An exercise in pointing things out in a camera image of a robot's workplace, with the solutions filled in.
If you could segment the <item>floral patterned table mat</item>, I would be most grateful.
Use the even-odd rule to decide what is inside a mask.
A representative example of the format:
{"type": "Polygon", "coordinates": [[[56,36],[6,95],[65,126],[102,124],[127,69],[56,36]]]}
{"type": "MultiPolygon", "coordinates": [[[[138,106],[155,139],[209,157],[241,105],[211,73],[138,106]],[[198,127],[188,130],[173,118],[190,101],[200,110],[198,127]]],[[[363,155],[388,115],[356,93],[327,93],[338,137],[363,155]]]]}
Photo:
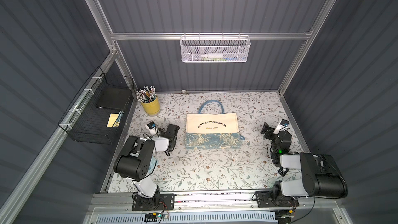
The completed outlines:
{"type": "MultiPolygon", "coordinates": [[[[180,126],[177,144],[168,157],[158,153],[152,180],[162,191],[262,189],[280,180],[269,155],[269,140],[260,131],[265,122],[272,127],[289,119],[277,92],[206,92],[160,94],[161,110],[149,116],[138,104],[134,109],[128,135],[142,136],[145,125],[154,121],[166,128],[180,126]],[[240,149],[186,149],[186,118],[195,114],[203,103],[217,100],[228,113],[236,113],[240,134],[244,137],[240,149]]],[[[217,103],[208,104],[203,113],[217,114],[217,103]]]]}

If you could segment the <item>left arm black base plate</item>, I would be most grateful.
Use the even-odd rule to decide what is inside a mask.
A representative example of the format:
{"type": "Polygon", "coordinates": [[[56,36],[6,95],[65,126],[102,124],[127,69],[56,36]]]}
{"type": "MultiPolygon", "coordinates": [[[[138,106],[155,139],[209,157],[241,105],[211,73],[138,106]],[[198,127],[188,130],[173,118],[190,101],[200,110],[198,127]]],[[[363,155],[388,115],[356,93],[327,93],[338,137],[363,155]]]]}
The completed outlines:
{"type": "Polygon", "coordinates": [[[153,198],[140,196],[137,192],[132,195],[132,211],[154,211],[173,210],[175,203],[175,194],[159,194],[153,198]]]}

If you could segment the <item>bundle of pencils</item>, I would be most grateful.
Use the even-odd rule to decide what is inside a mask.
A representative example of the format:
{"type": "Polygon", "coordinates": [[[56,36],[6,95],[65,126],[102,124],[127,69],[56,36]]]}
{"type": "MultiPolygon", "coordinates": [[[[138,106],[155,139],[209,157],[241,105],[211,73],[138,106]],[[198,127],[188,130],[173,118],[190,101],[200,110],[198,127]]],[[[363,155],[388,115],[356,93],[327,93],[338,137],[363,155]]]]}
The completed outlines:
{"type": "Polygon", "coordinates": [[[157,99],[157,93],[154,86],[146,86],[144,89],[140,89],[137,91],[137,99],[141,103],[151,103],[157,99]]]}

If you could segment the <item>teal desk calculator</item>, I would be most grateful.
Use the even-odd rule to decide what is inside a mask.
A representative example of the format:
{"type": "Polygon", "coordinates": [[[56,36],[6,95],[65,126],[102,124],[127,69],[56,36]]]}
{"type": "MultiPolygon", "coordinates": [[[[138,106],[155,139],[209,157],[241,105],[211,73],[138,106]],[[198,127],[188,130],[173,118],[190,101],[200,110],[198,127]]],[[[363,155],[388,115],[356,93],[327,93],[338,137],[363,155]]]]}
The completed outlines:
{"type": "Polygon", "coordinates": [[[148,172],[150,173],[151,171],[153,171],[153,169],[156,167],[158,162],[158,159],[156,157],[151,157],[151,161],[150,161],[150,165],[149,165],[149,170],[148,172]]]}

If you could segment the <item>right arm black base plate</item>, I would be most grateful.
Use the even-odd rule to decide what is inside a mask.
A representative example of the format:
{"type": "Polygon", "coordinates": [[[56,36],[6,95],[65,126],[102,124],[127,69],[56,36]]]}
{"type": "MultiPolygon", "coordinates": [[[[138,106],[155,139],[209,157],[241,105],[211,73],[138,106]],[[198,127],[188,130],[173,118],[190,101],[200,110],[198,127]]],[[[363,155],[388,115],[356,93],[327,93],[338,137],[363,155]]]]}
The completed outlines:
{"type": "Polygon", "coordinates": [[[280,193],[273,193],[272,191],[256,191],[251,199],[257,202],[259,208],[285,207],[296,209],[300,206],[298,199],[287,197],[280,193]]]}

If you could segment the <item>black notebook in basket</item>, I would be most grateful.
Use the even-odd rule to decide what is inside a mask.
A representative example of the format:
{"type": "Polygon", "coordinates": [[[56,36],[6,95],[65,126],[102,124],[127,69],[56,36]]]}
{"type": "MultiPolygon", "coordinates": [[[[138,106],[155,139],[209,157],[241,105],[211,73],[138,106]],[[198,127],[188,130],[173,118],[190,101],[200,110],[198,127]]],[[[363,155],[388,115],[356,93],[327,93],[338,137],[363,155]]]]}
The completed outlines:
{"type": "Polygon", "coordinates": [[[99,97],[96,107],[108,110],[123,110],[131,96],[129,89],[106,88],[99,97]]]}

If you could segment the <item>yellow sticky note pad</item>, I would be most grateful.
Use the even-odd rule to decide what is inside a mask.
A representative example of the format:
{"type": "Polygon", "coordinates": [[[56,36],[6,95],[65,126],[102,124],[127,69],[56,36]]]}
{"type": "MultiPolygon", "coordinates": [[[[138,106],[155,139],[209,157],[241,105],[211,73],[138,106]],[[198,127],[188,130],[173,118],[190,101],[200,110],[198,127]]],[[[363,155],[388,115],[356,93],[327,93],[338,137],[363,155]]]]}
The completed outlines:
{"type": "Polygon", "coordinates": [[[110,114],[107,127],[113,128],[113,127],[118,127],[120,124],[119,120],[120,114],[110,114]]]}

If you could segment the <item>white bottle in basket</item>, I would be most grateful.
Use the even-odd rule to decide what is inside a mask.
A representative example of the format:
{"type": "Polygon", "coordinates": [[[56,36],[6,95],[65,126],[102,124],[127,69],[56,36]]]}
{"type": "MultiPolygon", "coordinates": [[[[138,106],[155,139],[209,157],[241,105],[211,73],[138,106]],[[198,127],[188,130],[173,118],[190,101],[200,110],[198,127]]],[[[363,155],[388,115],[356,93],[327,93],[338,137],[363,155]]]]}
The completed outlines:
{"type": "Polygon", "coordinates": [[[220,53],[208,53],[201,55],[202,59],[218,60],[223,59],[223,54],[220,53]]]}

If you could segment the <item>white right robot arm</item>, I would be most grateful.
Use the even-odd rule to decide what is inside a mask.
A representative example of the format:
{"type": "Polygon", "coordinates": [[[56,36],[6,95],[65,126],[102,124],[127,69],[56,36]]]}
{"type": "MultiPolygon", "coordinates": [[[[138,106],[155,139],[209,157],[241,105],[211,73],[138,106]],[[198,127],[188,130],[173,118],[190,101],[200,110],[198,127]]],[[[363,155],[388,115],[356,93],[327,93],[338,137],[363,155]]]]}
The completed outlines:
{"type": "Polygon", "coordinates": [[[271,141],[269,155],[278,168],[278,174],[284,177],[290,170],[297,170],[301,173],[301,178],[276,181],[271,192],[265,194],[268,199],[287,202],[300,197],[347,197],[348,185],[331,155],[290,152],[292,135],[288,125],[289,121],[285,119],[275,128],[264,123],[260,133],[271,141]]]}

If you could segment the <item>black handheld scanner device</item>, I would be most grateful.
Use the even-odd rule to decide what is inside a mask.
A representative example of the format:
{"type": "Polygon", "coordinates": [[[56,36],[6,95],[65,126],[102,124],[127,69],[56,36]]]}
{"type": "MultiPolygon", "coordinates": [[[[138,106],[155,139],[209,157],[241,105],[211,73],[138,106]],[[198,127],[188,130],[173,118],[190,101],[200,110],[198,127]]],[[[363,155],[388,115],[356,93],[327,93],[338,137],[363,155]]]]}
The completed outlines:
{"type": "Polygon", "coordinates": [[[290,170],[289,168],[280,167],[278,170],[278,174],[282,177],[285,177],[287,175],[287,173],[289,172],[289,170],[290,170]]]}

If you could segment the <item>cream canvas tote bag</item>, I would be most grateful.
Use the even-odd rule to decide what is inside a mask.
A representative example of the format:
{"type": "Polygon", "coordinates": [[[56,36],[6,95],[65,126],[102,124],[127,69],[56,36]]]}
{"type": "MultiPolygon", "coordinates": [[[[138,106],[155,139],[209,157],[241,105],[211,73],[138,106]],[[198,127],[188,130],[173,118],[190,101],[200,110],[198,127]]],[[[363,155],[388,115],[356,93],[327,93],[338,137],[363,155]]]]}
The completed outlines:
{"type": "Polygon", "coordinates": [[[186,149],[240,149],[244,140],[239,131],[237,114],[226,113],[220,101],[208,100],[196,114],[187,115],[186,149]],[[217,103],[221,113],[202,113],[210,103],[217,103]]]}

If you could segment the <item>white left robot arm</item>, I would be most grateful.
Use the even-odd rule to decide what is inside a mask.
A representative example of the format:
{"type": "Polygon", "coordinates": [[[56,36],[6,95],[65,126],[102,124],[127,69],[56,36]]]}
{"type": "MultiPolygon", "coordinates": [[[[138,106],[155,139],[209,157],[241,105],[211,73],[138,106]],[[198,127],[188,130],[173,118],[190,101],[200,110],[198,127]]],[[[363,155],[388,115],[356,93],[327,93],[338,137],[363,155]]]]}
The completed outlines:
{"type": "Polygon", "coordinates": [[[130,136],[119,152],[114,172],[131,179],[141,198],[156,200],[160,197],[159,187],[151,179],[151,174],[156,168],[158,153],[164,152],[169,157],[174,151],[179,129],[180,126],[169,124],[155,137],[130,136]]]}

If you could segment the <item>yellow pencil cup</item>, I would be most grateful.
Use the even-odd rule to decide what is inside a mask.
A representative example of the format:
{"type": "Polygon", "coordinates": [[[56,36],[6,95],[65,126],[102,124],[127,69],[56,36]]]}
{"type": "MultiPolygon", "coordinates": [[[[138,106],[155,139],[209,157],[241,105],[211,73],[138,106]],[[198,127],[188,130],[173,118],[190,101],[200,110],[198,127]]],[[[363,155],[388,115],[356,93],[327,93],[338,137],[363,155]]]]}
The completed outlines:
{"type": "Polygon", "coordinates": [[[146,112],[146,114],[149,116],[157,115],[161,110],[159,98],[157,96],[155,97],[155,99],[153,101],[151,101],[149,103],[141,102],[141,105],[142,105],[144,111],[146,112]]]}

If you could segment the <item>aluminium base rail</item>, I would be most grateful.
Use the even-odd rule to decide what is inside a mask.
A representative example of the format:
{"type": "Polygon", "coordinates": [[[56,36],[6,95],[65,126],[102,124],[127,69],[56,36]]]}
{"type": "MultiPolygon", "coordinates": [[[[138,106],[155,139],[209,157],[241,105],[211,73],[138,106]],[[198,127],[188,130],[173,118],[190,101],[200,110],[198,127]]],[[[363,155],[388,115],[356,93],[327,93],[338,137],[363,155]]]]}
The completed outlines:
{"type": "MultiPolygon", "coordinates": [[[[165,210],[167,214],[185,212],[217,211],[256,211],[260,210],[254,201],[256,189],[246,190],[211,190],[211,191],[176,191],[173,194],[174,208],[165,210]]],[[[334,200],[319,198],[299,198],[295,209],[295,218],[308,214],[326,214],[342,219],[342,211],[334,200]]],[[[85,219],[93,219],[99,214],[132,214],[133,198],[131,193],[95,194],[91,200],[85,219]]]]}

